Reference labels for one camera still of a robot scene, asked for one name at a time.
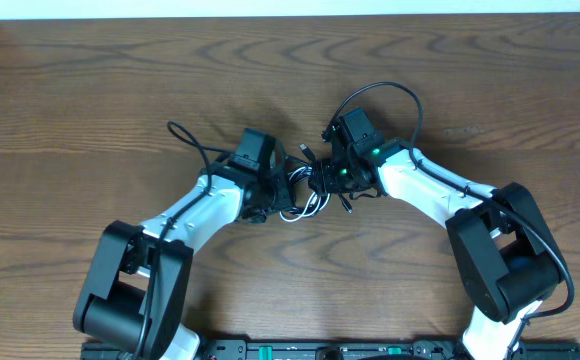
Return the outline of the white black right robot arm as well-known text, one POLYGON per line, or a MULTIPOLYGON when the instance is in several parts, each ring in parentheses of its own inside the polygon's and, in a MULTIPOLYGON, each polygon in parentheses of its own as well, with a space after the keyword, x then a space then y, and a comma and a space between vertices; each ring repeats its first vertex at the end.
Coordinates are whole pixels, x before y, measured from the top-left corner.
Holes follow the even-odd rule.
POLYGON ((316 162, 319 194, 374 188, 406 202, 446 231, 464 289, 474 304, 462 344, 474 359, 509 359, 528 322, 566 311, 574 284, 530 192, 469 181, 401 139, 330 134, 330 158, 316 162))

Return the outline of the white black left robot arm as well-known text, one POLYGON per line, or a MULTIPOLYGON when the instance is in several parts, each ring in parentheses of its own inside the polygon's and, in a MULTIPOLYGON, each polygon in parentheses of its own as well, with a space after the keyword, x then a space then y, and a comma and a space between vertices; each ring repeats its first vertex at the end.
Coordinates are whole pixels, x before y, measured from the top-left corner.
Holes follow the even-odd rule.
POLYGON ((275 148, 238 150, 200 173, 161 214, 103 231, 73 313, 76 330, 137 359, 192 359, 201 340, 181 323, 194 255, 238 218, 255 223, 289 199, 275 148))

